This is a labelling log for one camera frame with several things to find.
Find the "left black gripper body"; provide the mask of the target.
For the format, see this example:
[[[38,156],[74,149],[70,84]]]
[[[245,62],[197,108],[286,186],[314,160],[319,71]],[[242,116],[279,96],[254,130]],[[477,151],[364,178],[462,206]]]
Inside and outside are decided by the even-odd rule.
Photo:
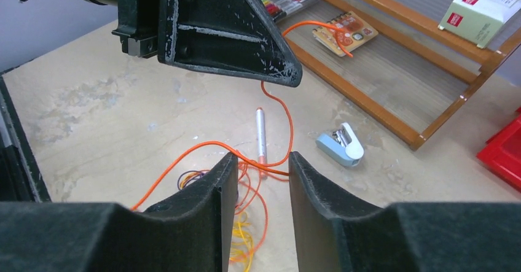
[[[157,54],[159,0],[117,0],[119,36],[123,53],[139,58]]]

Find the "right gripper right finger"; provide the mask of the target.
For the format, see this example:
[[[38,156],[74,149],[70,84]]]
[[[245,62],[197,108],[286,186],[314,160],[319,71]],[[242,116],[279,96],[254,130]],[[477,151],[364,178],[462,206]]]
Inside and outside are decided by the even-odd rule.
[[[380,208],[289,156],[300,271],[519,271],[518,203],[402,202]]]

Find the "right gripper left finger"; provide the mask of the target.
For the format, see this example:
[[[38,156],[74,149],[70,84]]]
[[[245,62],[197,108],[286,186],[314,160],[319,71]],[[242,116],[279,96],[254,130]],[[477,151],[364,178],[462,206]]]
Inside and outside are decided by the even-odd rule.
[[[238,158],[148,207],[1,203],[2,271],[227,271]]]

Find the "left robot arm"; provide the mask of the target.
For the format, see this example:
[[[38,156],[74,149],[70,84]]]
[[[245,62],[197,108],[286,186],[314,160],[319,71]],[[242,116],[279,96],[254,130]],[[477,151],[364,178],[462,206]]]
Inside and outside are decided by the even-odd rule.
[[[84,1],[117,7],[113,34],[127,55],[287,87],[301,82],[302,65],[261,0]]]

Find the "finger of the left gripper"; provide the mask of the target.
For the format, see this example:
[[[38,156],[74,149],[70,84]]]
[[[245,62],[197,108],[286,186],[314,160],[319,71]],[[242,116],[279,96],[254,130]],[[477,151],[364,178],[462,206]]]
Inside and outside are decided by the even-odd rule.
[[[261,0],[159,0],[157,58],[190,71],[296,87],[302,65]]]

